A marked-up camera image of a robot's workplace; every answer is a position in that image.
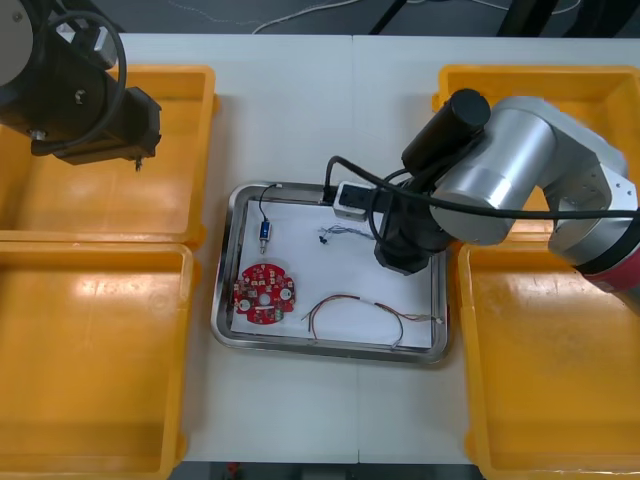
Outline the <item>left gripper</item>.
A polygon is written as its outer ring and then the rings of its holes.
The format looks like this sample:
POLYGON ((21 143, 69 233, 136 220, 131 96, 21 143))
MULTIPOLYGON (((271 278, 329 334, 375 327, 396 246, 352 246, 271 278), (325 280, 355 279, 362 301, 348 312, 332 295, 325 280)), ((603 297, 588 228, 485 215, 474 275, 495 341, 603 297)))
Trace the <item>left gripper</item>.
POLYGON ((117 138, 123 158, 135 161, 140 172, 143 159, 154 157, 160 142, 161 106, 138 87, 126 89, 116 117, 117 138))

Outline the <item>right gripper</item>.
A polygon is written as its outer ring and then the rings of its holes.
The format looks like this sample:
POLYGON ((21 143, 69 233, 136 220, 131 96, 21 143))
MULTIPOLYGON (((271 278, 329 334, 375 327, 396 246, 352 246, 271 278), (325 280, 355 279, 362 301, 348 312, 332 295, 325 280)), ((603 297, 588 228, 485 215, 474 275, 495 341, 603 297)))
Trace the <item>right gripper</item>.
POLYGON ((435 222, 429 208, 416 201, 374 191, 372 212, 383 214, 377 229, 372 221, 374 256, 381 266, 392 271, 415 274, 453 243, 453 237, 435 222))

